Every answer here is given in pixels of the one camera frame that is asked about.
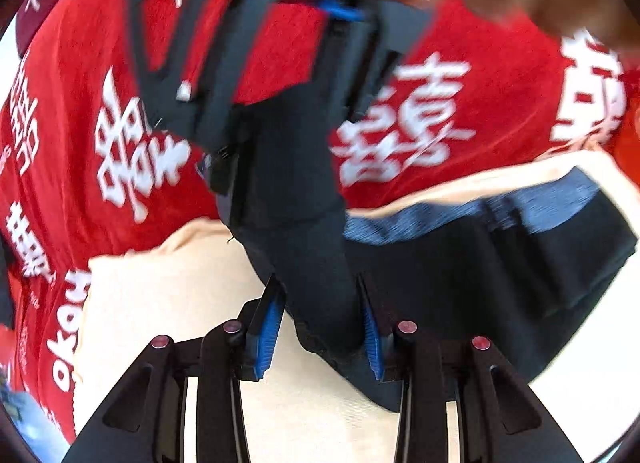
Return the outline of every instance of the black clamp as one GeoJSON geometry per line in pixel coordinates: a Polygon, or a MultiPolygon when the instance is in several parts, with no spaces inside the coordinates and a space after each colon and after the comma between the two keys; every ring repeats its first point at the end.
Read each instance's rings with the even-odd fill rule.
{"type": "MultiPolygon", "coordinates": [[[[380,380],[404,390],[396,463],[447,463],[447,401],[458,404],[463,463],[581,463],[529,386],[484,337],[439,342],[413,322],[374,317],[364,285],[366,344],[380,380]]],[[[160,335],[135,360],[79,434],[63,463],[183,461],[186,380],[198,377],[199,463],[248,463],[241,380],[271,364],[285,294],[272,278],[260,300],[204,338],[160,335]]]]}

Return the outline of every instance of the blue denim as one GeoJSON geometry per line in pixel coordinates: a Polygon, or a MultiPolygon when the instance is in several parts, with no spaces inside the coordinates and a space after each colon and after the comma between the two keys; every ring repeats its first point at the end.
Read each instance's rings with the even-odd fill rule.
{"type": "Polygon", "coordinates": [[[30,394],[14,393],[3,385],[0,401],[15,428],[42,463],[60,463],[64,459],[69,443],[30,394]]]}
{"type": "Polygon", "coordinates": [[[493,225],[506,229],[516,225],[514,210],[529,233],[540,233],[578,214],[599,190],[591,178],[575,167],[555,182],[462,205],[417,203],[383,218],[348,217],[344,237],[366,245],[386,245],[424,236],[462,217],[482,217],[488,211],[493,225]]]}

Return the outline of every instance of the white letters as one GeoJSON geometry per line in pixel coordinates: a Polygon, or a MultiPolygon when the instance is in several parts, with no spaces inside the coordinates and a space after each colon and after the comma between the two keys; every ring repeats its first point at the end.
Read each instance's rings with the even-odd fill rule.
{"type": "Polygon", "coordinates": [[[337,135],[344,146],[332,148],[332,153],[345,158],[340,166],[342,185],[385,183],[410,166],[439,166],[450,155],[447,140],[473,138],[475,130],[453,127],[452,117],[456,112],[453,97],[463,85],[447,80],[461,78],[470,69],[467,62],[441,62],[439,53],[433,53],[423,64],[397,68],[396,77],[400,82],[427,82],[414,89],[400,105],[397,115],[390,104],[385,104],[396,90],[385,87],[365,119],[357,124],[341,125],[337,135]],[[399,129],[391,130],[396,123],[399,129]],[[385,132],[382,138],[376,136],[385,132]]]}
{"type": "Polygon", "coordinates": [[[160,188],[165,179],[170,185],[177,185],[178,168],[187,163],[191,146],[186,140],[176,144],[171,136],[164,137],[164,151],[156,136],[147,143],[143,138],[150,130],[140,98],[132,98],[122,111],[113,68],[104,79],[102,100],[104,106],[95,126],[95,151],[104,159],[97,172],[102,198],[121,208],[129,196],[134,221],[142,223],[148,209],[136,193],[148,198],[154,186],[160,188]],[[130,157],[127,144],[135,144],[130,157]]]}
{"type": "Polygon", "coordinates": [[[618,119],[626,110],[625,87],[618,80],[622,65],[616,54],[601,52],[596,45],[586,31],[576,34],[575,39],[562,40],[562,54],[575,66],[564,74],[558,123],[551,130],[551,141],[568,142],[586,136],[603,120],[606,141],[620,125],[618,119]]]}
{"type": "Polygon", "coordinates": [[[18,76],[11,89],[9,109],[11,111],[12,133],[14,135],[15,154],[20,166],[20,176],[31,167],[40,147],[38,121],[33,114],[38,107],[38,99],[29,98],[29,79],[24,74],[24,66],[29,52],[20,63],[18,76]]]}
{"type": "Polygon", "coordinates": [[[29,230],[29,218],[22,215],[22,205],[15,201],[10,210],[11,214],[6,217],[6,230],[11,236],[18,256],[24,263],[22,273],[25,277],[42,275],[51,283],[54,280],[54,274],[49,268],[49,260],[38,238],[33,231],[29,230]]]}
{"type": "Polygon", "coordinates": [[[86,300],[88,287],[91,285],[91,274],[81,270],[68,271],[65,281],[72,285],[65,292],[69,303],[61,305],[56,312],[60,330],[56,332],[55,340],[47,340],[47,348],[56,357],[52,369],[53,380],[63,393],[68,393],[78,342],[76,334],[82,320],[82,303],[86,300]]]}

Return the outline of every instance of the beige fabric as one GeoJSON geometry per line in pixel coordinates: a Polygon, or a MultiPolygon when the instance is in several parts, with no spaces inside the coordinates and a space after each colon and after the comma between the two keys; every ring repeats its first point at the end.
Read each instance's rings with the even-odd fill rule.
{"type": "MultiPolygon", "coordinates": [[[[400,198],[389,205],[368,210],[352,209],[350,214],[368,218],[385,217],[402,210],[405,207],[420,202],[440,204],[463,204],[478,198],[504,194],[517,188],[539,185],[541,183],[558,180],[568,174],[574,167],[580,167],[590,178],[598,183],[609,197],[615,201],[618,198],[610,194],[608,186],[624,190],[620,198],[625,200],[623,207],[631,203],[629,198],[636,198],[638,191],[632,192],[633,184],[620,172],[612,157],[604,151],[577,151],[575,153],[560,154],[531,164],[501,169],[485,170],[453,182],[442,183],[426,190],[415,192],[400,198]]],[[[635,230],[640,230],[640,224],[635,223],[635,230]]]]}
{"type": "MultiPolygon", "coordinates": [[[[606,153],[592,151],[480,173],[385,209],[357,213],[384,215],[418,201],[470,201],[555,180],[575,166],[602,186],[640,233],[638,191],[606,153]]],[[[244,302],[260,296],[262,285],[242,247],[230,239],[222,224],[196,220],[153,252],[91,261],[92,288],[76,350],[78,431],[152,337],[169,334],[180,341],[204,335],[236,316],[244,302]]],[[[640,309],[634,284],[639,265],[636,254],[578,334],[532,384],[585,461],[622,435],[640,412],[640,386],[632,384],[640,365],[623,356],[635,349],[640,334],[633,317],[640,309]]],[[[264,382],[243,383],[242,392],[255,463],[371,463],[393,458],[397,416],[367,403],[320,359],[302,350],[287,318],[264,382]]],[[[189,400],[193,406],[194,393],[189,400]]],[[[187,426],[191,462],[191,411],[187,426]]]]}

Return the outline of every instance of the red shirt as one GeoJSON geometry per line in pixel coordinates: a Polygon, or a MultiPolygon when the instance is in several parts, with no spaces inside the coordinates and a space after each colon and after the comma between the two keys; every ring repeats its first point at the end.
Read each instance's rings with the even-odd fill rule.
{"type": "Polygon", "coordinates": [[[620,131],[607,150],[620,169],[640,187],[640,98],[630,100],[620,131]]]}
{"type": "MultiPolygon", "coordinates": [[[[181,96],[197,78],[226,2],[210,0],[181,96]]],[[[154,248],[191,219],[216,216],[198,172],[202,152],[146,125],[125,3],[60,0],[34,37],[0,119],[2,233],[22,273],[15,381],[70,441],[88,260],[154,248]]],[[[179,5],[146,3],[152,64],[161,61],[179,5]]],[[[308,79],[323,25],[308,6],[274,7],[237,100],[260,101],[308,79]]],[[[621,116],[620,72],[617,58],[584,36],[559,45],[525,18],[502,28],[446,0],[367,119],[332,136],[342,192],[350,206],[378,206],[528,162],[621,116]]]]}

